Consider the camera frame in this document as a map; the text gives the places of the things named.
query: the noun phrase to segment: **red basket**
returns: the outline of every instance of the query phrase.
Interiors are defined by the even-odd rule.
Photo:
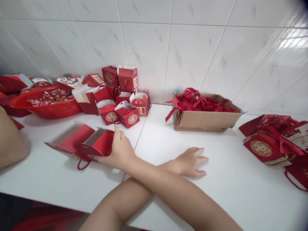
[[[39,106],[39,107],[33,107],[32,104],[27,101],[27,99],[41,98],[42,94],[45,91],[49,92],[49,91],[56,90],[58,88],[59,86],[51,86],[47,88],[33,90],[28,93],[19,95],[18,97],[11,100],[10,106],[16,109],[28,110],[46,119],[59,119],[59,118],[72,116],[72,115],[82,112],[79,104],[74,98],[68,101],[64,101],[64,102],[60,102],[60,103],[56,103],[52,105]]]

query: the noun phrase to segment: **person's arm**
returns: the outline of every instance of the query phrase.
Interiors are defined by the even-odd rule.
[[[239,231],[238,224],[196,185],[138,158],[115,126],[111,155],[96,158],[101,163],[123,170],[157,195],[195,230]]]
[[[198,164],[207,157],[198,156],[203,149],[190,148],[175,160],[168,161],[159,168],[189,177],[202,177],[204,171],[196,171]],[[152,198],[153,193],[143,184],[129,178],[112,190],[94,209],[80,231],[118,231],[133,215],[142,209]]]

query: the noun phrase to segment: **red paper bag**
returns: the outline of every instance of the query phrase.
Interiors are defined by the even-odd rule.
[[[298,121],[293,120],[289,115],[262,115],[255,118],[242,126],[239,130],[244,134],[244,136],[250,136],[255,133],[259,133],[266,126],[272,126],[277,129],[278,132],[283,131],[291,125],[298,123]]]

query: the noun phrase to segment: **white countertop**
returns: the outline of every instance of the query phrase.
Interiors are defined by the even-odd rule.
[[[165,123],[171,106],[152,105],[135,148],[137,156],[159,165],[190,147],[204,147],[210,161],[193,180],[245,231],[299,231],[306,219],[307,194],[296,189],[280,167],[267,167],[242,143],[238,127],[257,116],[242,115],[224,133],[177,132],[172,119]],[[154,198],[128,225],[152,231],[192,230],[160,199]]]
[[[91,162],[83,171],[77,170],[78,160],[51,149],[45,141],[63,132],[73,121],[83,122],[93,129],[106,126],[100,116],[78,114],[46,120],[34,114],[15,118],[25,128],[21,131],[31,143],[30,155],[0,170],[0,192],[91,213],[98,203],[119,183],[124,172]],[[135,147],[146,118],[130,129],[120,125]]]

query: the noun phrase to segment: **human hand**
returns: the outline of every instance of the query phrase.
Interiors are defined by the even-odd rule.
[[[198,178],[206,175],[205,171],[196,170],[196,167],[209,159],[204,156],[199,156],[204,151],[204,148],[189,148],[184,153],[174,159],[174,162],[179,169],[181,175]]]
[[[136,158],[135,151],[129,139],[123,131],[120,131],[118,125],[115,125],[115,134],[113,136],[112,151],[108,157],[92,156],[99,163],[107,164],[111,167],[125,171],[125,167]]]

